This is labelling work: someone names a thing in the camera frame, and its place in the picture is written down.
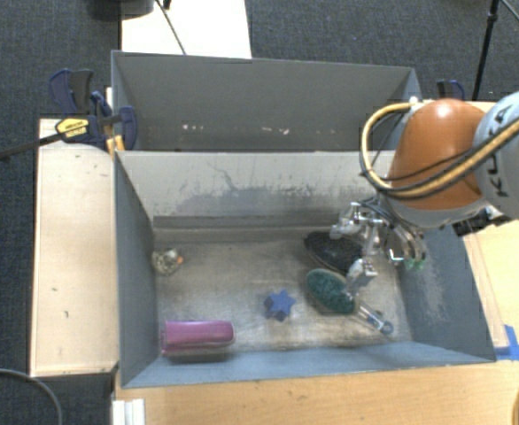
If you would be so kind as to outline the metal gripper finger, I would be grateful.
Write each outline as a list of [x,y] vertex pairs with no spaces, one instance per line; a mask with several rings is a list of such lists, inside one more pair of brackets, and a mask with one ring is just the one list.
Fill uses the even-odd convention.
[[382,228],[384,220],[371,207],[359,202],[351,202],[338,215],[337,222],[329,231],[329,237],[337,240],[343,236],[355,236],[362,231]]
[[354,301],[360,290],[378,276],[372,262],[366,258],[357,259],[350,267],[345,277],[345,294]]

